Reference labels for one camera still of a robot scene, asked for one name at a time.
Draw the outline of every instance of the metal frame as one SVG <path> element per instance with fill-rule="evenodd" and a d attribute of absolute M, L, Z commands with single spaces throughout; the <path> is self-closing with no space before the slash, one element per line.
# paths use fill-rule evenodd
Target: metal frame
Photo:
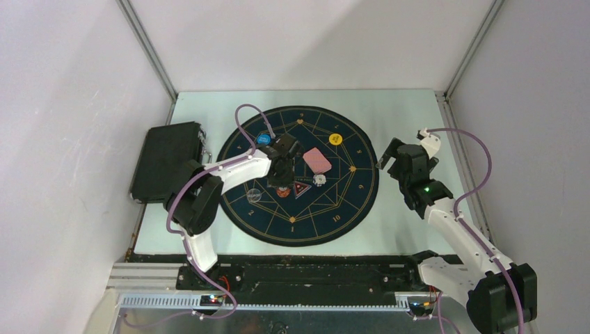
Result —
<path fill-rule="evenodd" d="M 174 104 L 178 97 L 178 92 L 174 88 L 174 85 L 172 85 L 172 81 L 170 80 L 168 73 L 166 73 L 166 69 L 164 69 L 164 65 L 158 57 L 158 53 L 156 53 L 154 45 L 150 41 L 150 38 L 148 37 L 147 33 L 145 32 L 145 28 L 143 28 L 143 25 L 141 24 L 141 20 L 137 16 L 135 8 L 133 7 L 133 5 L 131 5 L 130 0 L 117 0 L 117 3 L 119 4 L 121 11 L 123 12 L 123 15 L 129 22 L 133 34 L 137 37 L 137 40 L 139 41 L 141 48 L 145 52 L 147 59 L 149 60 L 150 64 L 152 64 L 152 67 L 154 68 L 154 71 L 156 72 L 158 79 L 162 83 L 162 86 L 164 86 L 164 89 L 166 90 L 168 96 L 170 96 L 170 99 Z"/>
<path fill-rule="evenodd" d="M 465 56 L 463 56 L 463 59 L 461 60 L 459 67 L 457 68 L 457 70 L 455 71 L 455 74 L 453 75 L 453 79 L 451 79 L 451 82 L 449 83 L 449 86 L 447 87 L 447 90 L 445 91 L 445 96 L 447 97 L 447 99 L 452 97 L 453 93 L 455 93 L 455 89 L 457 88 L 457 86 L 459 85 L 459 82 L 461 81 L 461 78 L 465 74 L 465 70 L 468 68 L 469 64 L 471 63 L 471 60 L 473 59 L 475 52 L 478 50 L 479 46 L 481 45 L 481 42 L 484 40 L 484 38 L 488 34 L 488 31 L 490 30 L 492 23 L 495 21 L 498 13 L 500 12 L 500 9 L 502 9 L 504 2 L 506 2 L 506 1 L 505 0 L 494 0 L 492 2 L 490 9 L 488 9 L 488 12 L 486 13 L 484 20 L 479 25 L 479 28 L 477 29 L 475 36 L 473 37 L 473 39 L 471 40 L 471 43 L 469 44 L 469 47 L 467 48 Z"/>
<path fill-rule="evenodd" d="M 451 106 L 443 92 L 436 92 L 436 101 L 438 103 L 438 108 L 440 109 L 440 113 L 443 118 L 442 121 L 444 122 L 445 126 L 459 128 L 455 121 L 455 117 L 453 115 L 453 111 L 451 110 Z M 457 163 L 457 165 L 459 165 L 460 168 L 459 173 L 461 176 L 461 183 L 463 184 L 463 188 L 475 188 L 477 183 L 475 182 L 472 169 L 469 165 L 467 150 L 463 144 L 463 139 L 461 138 L 461 135 L 459 135 L 456 132 L 452 132 L 448 134 L 448 137 L 451 141 L 451 150 L 453 151 L 455 162 Z M 490 241 L 493 242 L 492 233 L 490 232 L 490 226 L 488 224 L 486 214 L 484 212 L 484 206 L 481 203 L 481 196 L 479 195 L 479 193 L 475 193 L 472 196 L 466 198 L 466 200 L 469 206 L 469 210 L 474 215 L 472 217 L 473 223 L 488 239 L 490 239 Z"/>

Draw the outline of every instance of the circular mat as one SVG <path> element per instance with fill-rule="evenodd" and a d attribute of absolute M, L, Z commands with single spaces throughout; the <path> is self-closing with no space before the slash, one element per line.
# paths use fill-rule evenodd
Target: circular mat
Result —
<path fill-rule="evenodd" d="M 326 183 L 315 185 L 312 169 L 296 158 L 296 183 L 287 197 L 265 179 L 251 180 L 223 195 L 225 213 L 249 235 L 281 246 L 322 244 L 352 230 L 369 213 L 378 188 L 376 155 L 367 135 L 350 120 L 315 106 L 283 106 L 264 114 L 277 137 L 288 132 L 304 152 L 317 148 L 325 156 L 331 164 Z M 268 140 L 261 115 L 242 126 L 255 142 Z M 236 129 L 218 161 L 247 149 L 248 141 Z"/>

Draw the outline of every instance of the gold pattern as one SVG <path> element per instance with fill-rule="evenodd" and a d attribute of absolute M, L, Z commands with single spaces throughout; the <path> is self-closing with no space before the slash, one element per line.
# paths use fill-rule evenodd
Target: gold pattern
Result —
<path fill-rule="evenodd" d="M 308 131 L 309 131 L 309 132 L 310 132 L 310 133 L 311 133 L 313 136 L 315 136 L 316 138 L 318 138 L 318 136 L 325 136 L 325 135 L 316 135 L 316 134 L 314 134 L 314 131 L 315 131 L 316 129 L 317 129 L 317 130 L 319 130 L 319 131 L 321 131 L 321 132 L 327 133 L 328 135 L 333 133 L 333 132 L 330 132 L 330 131 L 328 131 L 328 130 L 325 130 L 325 129 L 322 129 L 322 128 L 318 128 L 318 127 L 317 127 L 317 123 L 319 122 L 319 118 L 320 118 L 322 115 L 324 115 L 324 116 L 328 116 L 328 117 L 331 117 L 331 118 L 334 118 L 334 119 L 336 119 L 336 120 L 339 120 L 339 121 L 340 121 L 340 119 L 339 119 L 337 116 L 330 115 L 330 114 L 327 114 L 327 113 L 323 113 L 322 111 L 318 111 L 318 110 L 316 110 L 316 109 L 305 109 L 305 108 L 301 108 L 301 107 L 296 107 L 296 108 L 292 108 L 292 109 L 283 109 L 283 110 L 279 110 L 279 111 L 274 111 L 273 113 L 269 113 L 269 114 L 268 114 L 268 116 L 270 116 L 270 115 L 273 115 L 274 113 L 279 113 L 279 115 L 280 115 L 280 117 L 281 117 L 281 120 L 282 120 L 282 114 L 281 114 L 281 113 L 282 113 L 283 111 L 290 111 L 290 110 L 293 110 L 293 109 L 299 109 L 299 110 L 303 109 L 303 110 L 306 110 L 306 111 L 312 111 L 312 112 L 315 112 L 315 113 L 318 113 L 318 114 L 319 114 L 319 115 L 318 115 L 318 118 L 317 118 L 317 120 L 316 120 L 316 123 L 315 123 L 314 125 L 312 125 L 312 126 L 313 126 L 313 130 L 309 130 L 309 129 L 308 129 L 306 126 L 305 126 L 305 125 L 309 125 L 309 126 L 311 126 L 311 124 L 310 124 L 310 123 L 306 123 L 306 122 L 299 123 L 299 121 L 296 121 L 296 122 L 289 123 L 288 125 L 285 125 L 285 124 L 284 124 L 284 122 L 283 122 L 283 126 L 274 127 L 274 128 L 273 128 L 273 130 L 275 130 L 275 129 L 279 129 L 279 128 L 285 128 L 285 129 L 286 129 L 286 127 L 288 127 L 288 126 L 290 126 L 290 125 L 294 125 L 294 126 L 293 126 L 293 127 L 291 127 L 289 130 L 287 130 L 287 132 L 288 132 L 288 131 L 290 131 L 291 129 L 295 128 L 296 126 L 298 126 L 298 125 L 302 125 L 302 126 L 303 126 L 304 128 L 306 128 L 306 129 L 307 129 L 307 130 L 308 130 Z M 251 124 L 252 124 L 252 123 L 254 123 L 255 121 L 257 121 L 257 120 L 256 120 L 256 119 L 254 119 L 254 120 L 250 121 L 248 124 L 245 124 L 245 125 L 244 125 L 244 128 L 246 128 L 247 126 L 251 125 Z M 351 137 L 352 137 L 352 136 L 354 136 L 354 135 L 358 135 L 358 136 L 361 138 L 362 144 L 365 146 L 365 148 L 367 149 L 367 151 L 369 151 L 369 147 L 367 146 L 367 143 L 366 143 L 366 142 L 365 142 L 365 141 L 362 139 L 362 137 L 361 137 L 361 136 L 360 136 L 360 135 L 357 133 L 357 131 L 356 131 L 355 129 L 353 129 L 353 128 L 351 128 L 351 130 L 352 130 L 354 133 L 353 133 L 353 134 L 351 134 L 350 136 L 348 136 L 348 137 L 344 138 L 342 141 L 345 141 L 345 140 L 347 140 L 348 138 L 351 138 Z M 240 133 L 236 134 L 236 135 L 234 136 L 234 138 L 232 138 L 232 140 L 230 141 L 229 145 L 227 146 L 227 148 L 226 148 L 225 152 L 223 153 L 223 156 L 225 156 L 225 155 L 228 153 L 228 149 L 231 147 L 232 143 L 233 143 L 233 142 L 234 142 L 234 141 L 237 139 L 237 137 L 238 137 L 239 135 L 240 135 Z M 326 147 L 328 147 L 328 145 L 326 145 L 326 143 L 325 143 L 323 140 L 321 140 L 321 139 L 319 139 L 319 140 L 320 140 L 320 141 L 321 141 L 321 142 L 322 142 L 322 143 L 323 143 L 323 144 L 324 144 Z M 348 152 L 346 151 L 346 148 L 344 148 L 344 147 L 343 147 L 343 151 L 344 151 L 344 153 L 345 153 L 345 154 L 347 154 L 347 153 L 348 153 Z M 345 161 L 345 160 L 343 160 L 343 158 L 341 158 L 337 152 L 336 152 L 336 155 L 337 155 L 337 158 L 339 158 L 339 160 L 340 160 L 340 161 L 342 161 L 344 164 L 346 164 L 346 165 L 349 165 L 350 167 L 354 167 L 354 166 L 351 166 L 351 164 L 347 164 L 347 163 L 346 163 L 346 161 Z M 372 165 L 372 164 L 374 163 L 374 162 L 373 162 L 373 157 L 370 155 L 370 156 L 369 156 L 369 159 L 370 159 L 370 161 L 371 161 L 371 165 Z M 354 170 L 371 170 L 373 173 L 375 173 L 375 171 L 374 171 L 374 169 L 373 169 L 373 168 L 356 168 L 356 167 L 354 167 Z M 342 180 L 343 180 L 345 177 L 347 177 L 347 176 L 349 176 L 349 175 L 350 175 L 350 177 L 349 177 L 349 178 L 348 178 L 348 180 L 347 180 L 347 183 L 346 183 L 346 186 L 344 187 L 344 190 L 343 190 L 343 192 L 342 192 L 342 195 L 338 195 L 338 187 L 337 187 L 338 183 L 340 183 L 340 181 L 342 181 Z M 315 213 L 314 213 L 314 215 L 317 215 L 317 214 L 322 214 L 322 213 L 324 213 L 324 212 L 327 212 L 327 211 L 330 211 L 330 210 L 332 210 L 332 209 L 336 209 L 336 208 L 340 207 L 340 205 L 343 203 L 343 201 L 344 201 L 344 202 L 347 202 L 349 205 L 351 205 L 352 207 L 354 207 L 354 205 L 352 205 L 351 203 L 349 203 L 347 200 L 345 200 L 345 199 L 343 198 L 343 196 L 345 196 L 345 194 L 346 194 L 346 192 L 347 192 L 347 190 L 348 190 L 348 188 L 349 188 L 349 186 L 350 186 L 350 184 L 351 184 L 351 181 L 352 181 L 352 178 L 353 178 L 353 176 L 354 176 L 354 174 L 353 174 L 353 173 L 347 173 L 347 174 L 346 174 L 344 177 L 341 177 L 341 178 L 340 178 L 340 180 L 336 181 L 335 185 L 332 185 L 332 187 L 336 186 L 336 189 L 337 189 L 337 191 L 336 191 L 336 195 L 337 195 L 337 201 L 336 201 L 336 205 L 333 205 L 333 206 L 331 206 L 331 207 L 328 207 L 328 208 L 326 208 L 326 209 L 319 210 L 318 212 L 315 212 Z M 372 179 L 372 183 L 371 183 L 371 186 L 370 186 L 370 188 L 369 188 L 369 193 L 371 193 L 371 192 L 372 192 L 372 190 L 373 190 L 373 187 L 374 187 L 374 178 Z M 248 187 L 246 186 L 246 184 L 244 184 L 244 188 L 246 189 L 246 191 L 248 190 Z M 273 214 L 273 218 L 274 218 L 274 216 L 277 216 L 277 217 L 279 217 L 279 218 L 282 218 L 282 219 L 285 219 L 285 220 L 287 220 L 287 221 L 291 221 L 293 218 L 294 218 L 296 221 L 297 221 L 297 220 L 303 220 L 303 219 L 305 219 L 305 218 L 307 218 L 307 217 L 311 216 L 311 209 L 310 209 L 310 206 L 311 206 L 311 205 L 313 205 L 314 203 L 312 203 L 311 205 L 309 205 L 309 206 L 306 208 L 306 209 L 310 210 L 310 215 L 305 215 L 305 216 L 302 216 L 302 217 L 299 217 L 299 216 L 293 217 L 293 216 L 291 216 L 291 217 L 289 218 L 289 217 L 287 217 L 287 216 L 284 216 L 284 215 L 282 215 L 282 214 L 279 214 L 279 213 L 277 213 L 278 209 L 279 209 L 279 208 L 281 208 L 281 210 L 282 210 L 282 211 L 283 211 L 283 212 L 284 212 L 286 215 L 288 215 L 288 213 L 286 212 L 286 210 L 284 210 L 284 209 L 283 209 L 283 208 L 280 206 L 280 204 L 279 204 L 278 202 L 276 202 L 276 201 L 275 201 L 275 200 L 272 198 L 272 196 L 270 196 L 270 194 L 269 194 L 269 197 L 272 199 L 272 201 L 273 201 L 273 202 L 264 202 L 264 203 L 269 203 L 269 204 L 277 204 L 277 207 L 275 208 L 275 211 L 274 211 L 274 212 L 272 212 L 270 209 L 268 209 L 268 208 L 264 207 L 263 205 L 258 205 L 257 203 L 251 203 L 251 204 L 252 204 L 252 205 L 254 205 L 255 207 L 259 207 L 260 209 L 263 209 L 264 211 L 268 211 L 268 212 L 272 213 L 272 214 Z M 226 205 L 228 205 L 228 200 L 227 200 L 227 198 L 226 198 L 225 196 L 223 196 L 223 198 L 224 198 L 225 204 L 226 204 Z M 368 203 L 368 199 L 369 199 L 369 198 L 367 198 L 367 200 L 366 200 L 366 201 L 365 201 L 365 202 L 362 204 L 362 206 L 360 207 L 360 209 L 358 209 L 358 211 L 356 212 L 356 214 L 355 214 L 355 215 L 354 215 L 352 218 L 350 218 L 350 220 L 349 220 L 348 222 L 346 222 L 345 224 L 341 225 L 341 226 L 340 226 L 338 229 L 336 229 L 336 230 L 332 230 L 332 231 L 330 231 L 329 233 L 323 234 L 323 235 L 321 235 L 321 236 L 316 236 L 316 237 L 313 237 L 313 238 L 306 238 L 306 239 L 286 239 L 286 238 L 280 238 L 280 237 L 274 237 L 274 236 L 271 236 L 271 235 L 267 235 L 266 233 L 262 233 L 262 232 L 260 232 L 259 230 L 257 230 L 257 229 L 255 229 L 255 228 L 253 228 L 252 226 L 250 226 L 249 224 L 247 224 L 247 223 L 246 223 L 246 222 L 245 222 L 243 219 L 241 219 L 241 218 L 240 218 L 240 217 L 237 215 L 237 213 L 236 213 L 236 212 L 233 210 L 233 208 L 232 208 L 232 206 L 231 206 L 231 205 L 228 205 L 228 208 L 229 208 L 229 210 L 230 210 L 230 211 L 231 211 L 231 212 L 234 214 L 234 216 L 235 216 L 235 217 L 236 217 L 236 218 L 237 218 L 237 219 L 238 219 L 238 220 L 239 220 L 239 221 L 240 221 L 240 222 L 241 222 L 241 223 L 242 223 L 244 226 L 246 226 L 247 228 L 249 228 L 250 230 L 254 231 L 254 232 L 255 232 L 255 233 L 257 233 L 257 234 L 264 235 L 265 237 L 270 237 L 271 239 L 275 239 L 275 240 L 278 240 L 278 241 L 291 241 L 291 242 L 297 242 L 297 241 L 313 241 L 313 240 L 317 240 L 317 239 L 320 239 L 320 238 L 328 237 L 328 236 L 330 236 L 330 235 L 332 235 L 332 234 L 338 233 L 340 230 L 342 230 L 343 228 L 345 228 L 346 226 L 348 226 L 348 225 L 349 225 L 349 224 L 350 224 L 350 223 L 351 223 L 351 222 L 352 222 L 352 221 L 353 221 L 353 220 L 354 220 L 354 219 L 355 219 L 355 218 L 356 218 L 356 217 L 359 215 L 359 213 L 360 213 L 360 212 L 361 212 L 361 211 L 364 209 L 364 207 L 365 207 L 365 206 L 366 206 L 366 204 Z"/>

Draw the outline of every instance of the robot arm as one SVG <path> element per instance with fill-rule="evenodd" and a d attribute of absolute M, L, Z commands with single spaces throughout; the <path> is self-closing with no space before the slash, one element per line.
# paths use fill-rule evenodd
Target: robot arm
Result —
<path fill-rule="evenodd" d="M 221 196 L 231 188 L 249 180 L 266 177 L 273 187 L 292 186 L 295 157 L 301 154 L 301 144 L 291 135 L 284 134 L 268 145 L 259 145 L 254 153 L 201 165 L 197 161 L 185 164 L 178 173 L 177 184 L 164 203 L 166 211 L 180 189 L 194 175 L 210 170 L 199 179 L 180 200 L 173 220 L 184 233 L 189 251 L 199 269 L 208 271 L 217 262 L 213 248 L 211 225 L 215 219 Z"/>
<path fill-rule="evenodd" d="M 419 145 L 394 138 L 377 168 L 383 169 L 391 157 L 396 159 L 388 173 L 399 181 L 404 201 L 445 238 L 463 262 L 463 266 L 451 265 L 432 252 L 419 253 L 414 256 L 419 279 L 463 305 L 481 333 L 499 333 L 517 326 L 518 320 L 508 283 L 494 263 L 498 260 L 517 288 L 525 322 L 535 319 L 535 272 L 528 264 L 514 264 L 461 211 L 455 214 L 453 194 L 442 182 L 430 178 L 438 163 L 434 155 L 440 149 L 440 138 L 427 129 L 417 137 Z"/>

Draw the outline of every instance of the purple cable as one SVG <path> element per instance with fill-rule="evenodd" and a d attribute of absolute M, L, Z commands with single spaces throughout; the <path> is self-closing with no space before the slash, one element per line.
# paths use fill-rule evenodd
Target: purple cable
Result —
<path fill-rule="evenodd" d="M 260 113 L 260 115 L 262 115 L 262 118 L 264 119 L 264 123 L 266 123 L 266 128 L 269 130 L 269 133 L 271 135 L 271 138 L 275 138 L 275 133 L 273 132 L 273 128 L 271 127 L 271 123 L 269 123 L 269 119 L 266 118 L 266 115 L 257 106 L 254 106 L 254 105 L 249 104 L 249 103 L 242 104 L 241 106 L 238 106 L 238 108 L 236 109 L 236 115 L 235 115 L 236 124 L 238 124 L 238 129 L 241 132 L 241 134 L 243 134 L 244 137 L 246 137 L 246 139 L 250 143 L 250 146 L 252 147 L 251 154 L 254 154 L 254 151 L 256 151 L 256 144 L 254 144 L 254 140 L 252 138 L 250 138 L 250 136 L 246 133 L 246 130 L 244 130 L 243 127 L 241 127 L 240 122 L 238 120 L 238 111 L 240 109 L 244 108 L 245 106 L 249 106 L 250 108 L 256 109 L 256 111 L 258 111 L 258 113 Z"/>
<path fill-rule="evenodd" d="M 260 113 L 260 115 L 262 115 L 262 118 L 264 119 L 264 122 L 266 123 L 266 127 L 269 129 L 269 133 L 271 135 L 271 138 L 275 138 L 275 134 L 273 132 L 272 126 L 269 123 L 268 118 L 266 118 L 266 115 L 262 112 L 262 110 L 260 110 L 259 108 L 257 108 L 256 106 L 253 106 L 252 104 L 242 104 L 240 106 L 237 107 L 236 109 L 236 113 L 235 113 L 235 120 L 236 120 L 236 124 L 238 126 L 239 131 L 246 137 L 246 139 L 248 140 L 248 142 L 250 143 L 250 146 L 252 147 L 252 150 L 250 151 L 250 154 L 254 154 L 254 152 L 256 151 L 256 144 L 254 144 L 254 141 L 250 138 L 250 136 L 246 133 L 246 130 L 243 129 L 243 127 L 240 125 L 240 122 L 238 120 L 238 112 L 240 111 L 240 109 L 249 106 L 251 108 L 254 108 L 256 111 L 258 111 L 258 113 Z M 227 161 L 223 164 L 221 164 L 222 168 L 231 166 L 231 165 L 235 165 L 241 161 L 247 160 L 248 156 L 244 156 L 244 157 L 239 157 L 230 161 Z M 174 230 L 172 229 L 172 217 L 174 215 L 174 211 L 176 210 L 176 207 L 178 206 L 178 203 L 180 202 L 180 199 L 182 198 L 182 196 L 184 196 L 184 194 L 189 190 L 189 188 L 191 186 L 193 186 L 193 184 L 195 184 L 195 182 L 197 182 L 197 180 L 199 180 L 201 177 L 203 177 L 204 175 L 214 171 L 214 170 L 218 170 L 219 166 L 215 166 L 215 167 L 211 167 L 208 168 L 204 171 L 202 171 L 201 173 L 198 173 L 197 175 L 193 176 L 178 192 L 178 194 L 176 195 L 176 198 L 174 199 L 174 201 L 172 201 L 172 205 L 170 206 L 170 209 L 168 210 L 168 216 L 166 217 L 166 230 L 169 233 L 173 233 L 173 234 L 179 234 L 182 237 L 182 245 L 184 246 L 184 250 L 186 251 L 186 254 L 190 253 L 190 248 L 189 248 L 189 244 L 186 241 L 186 237 L 184 237 L 184 233 L 182 231 L 179 230 Z M 192 264 L 192 266 L 195 268 L 195 270 L 197 271 L 197 273 L 199 274 L 199 276 L 201 276 L 201 278 L 203 278 L 204 280 L 206 280 L 209 284 L 213 285 L 214 287 L 216 287 L 217 289 L 221 290 L 224 294 L 226 294 L 228 297 L 230 297 L 230 299 L 232 300 L 233 303 L 233 307 L 231 309 L 231 311 L 229 311 L 229 313 L 225 314 L 225 315 L 219 315 L 219 316 L 215 316 L 215 315 L 204 315 L 202 313 L 198 313 L 198 312 L 194 312 L 194 311 L 181 311 L 178 313 L 175 313 L 173 315 L 170 315 L 164 319 L 161 319 L 153 324 L 148 324 L 148 325 L 133 325 L 130 324 L 126 319 L 123 319 L 123 323 L 126 324 L 129 327 L 132 328 L 137 328 L 137 329 L 142 329 L 142 328 L 149 328 L 149 327 L 153 327 L 153 326 L 157 326 L 159 324 L 164 323 L 165 321 L 168 321 L 172 318 L 178 317 L 180 315 L 187 315 L 187 314 L 193 314 L 193 315 L 199 315 L 199 317 L 202 318 L 208 318 L 208 319 L 222 319 L 222 318 L 226 318 L 229 317 L 230 315 L 232 315 L 234 312 L 236 312 L 236 309 L 238 307 L 238 303 L 236 301 L 236 298 L 234 297 L 233 294 L 231 294 L 229 291 L 226 290 L 226 288 L 220 286 L 219 284 L 217 284 L 216 282 L 214 282 L 211 278 L 207 277 L 207 275 L 198 267 L 196 260 L 194 259 L 194 257 L 190 257 L 189 262 Z"/>
<path fill-rule="evenodd" d="M 460 134 L 464 134 L 464 135 L 470 137 L 471 139 L 475 140 L 481 146 L 481 148 L 484 149 L 484 152 L 486 153 L 486 158 L 488 159 L 488 171 L 486 173 L 486 176 L 484 177 L 484 180 L 481 181 L 481 183 L 478 186 L 476 186 L 473 190 L 468 191 L 467 193 L 463 194 L 462 196 L 457 198 L 457 201 L 455 201 L 455 204 L 453 206 L 453 211 L 455 213 L 455 217 L 458 218 L 459 217 L 459 203 L 462 200 L 466 199 L 468 196 L 471 196 L 472 194 L 478 192 L 478 190 L 480 190 L 490 179 L 490 175 L 492 173 L 492 156 L 491 156 L 490 151 L 488 150 L 486 144 L 484 144 L 484 142 L 481 141 L 481 139 L 477 138 L 474 134 L 467 132 L 465 130 L 452 129 L 449 127 L 441 127 L 438 129 L 427 130 L 427 132 L 457 132 Z M 492 258 L 494 256 L 494 252 L 486 245 L 486 243 L 483 240 L 481 240 L 481 238 L 479 238 L 479 236 L 475 233 L 475 231 L 462 218 L 458 218 L 457 220 L 463 226 L 463 228 L 465 228 L 467 230 L 467 232 L 469 232 L 469 234 L 471 234 L 473 239 L 475 239 L 475 241 L 477 241 L 477 243 L 481 245 L 481 247 L 486 251 L 488 256 L 490 258 Z M 518 297 L 518 292 L 516 291 L 516 287 L 514 286 L 514 282 L 512 281 L 512 278 L 510 277 L 510 275 L 508 274 L 508 271 L 506 270 L 506 268 L 504 268 L 502 263 L 496 258 L 494 258 L 493 261 L 497 265 L 497 267 L 500 269 L 500 271 L 502 272 L 502 275 L 504 276 L 504 278 L 508 282 L 508 286 L 510 287 L 512 297 L 514 297 L 514 305 L 516 306 L 516 314 L 518 315 L 518 334 L 524 334 L 524 332 L 525 332 L 525 319 L 523 316 L 523 306 L 520 304 L 520 298 Z M 438 314 L 440 315 L 440 301 L 439 301 L 439 305 L 438 305 L 438 311 L 439 311 Z"/>
<path fill-rule="evenodd" d="M 413 315 L 411 315 L 408 312 L 406 312 L 406 314 L 409 317 L 412 317 L 412 318 L 414 317 Z M 452 321 L 448 320 L 447 318 L 441 317 L 440 315 L 438 315 L 438 316 L 437 315 L 433 315 L 432 318 L 430 318 L 430 317 L 416 317 L 416 320 L 431 320 L 431 319 L 438 319 L 438 323 L 440 324 L 440 329 L 443 329 L 443 321 L 444 321 L 447 324 L 449 324 L 450 326 L 452 326 L 454 328 L 454 330 L 457 332 L 457 334 L 461 334 L 461 332 L 460 332 L 459 328 L 457 327 L 457 325 L 455 325 Z"/>

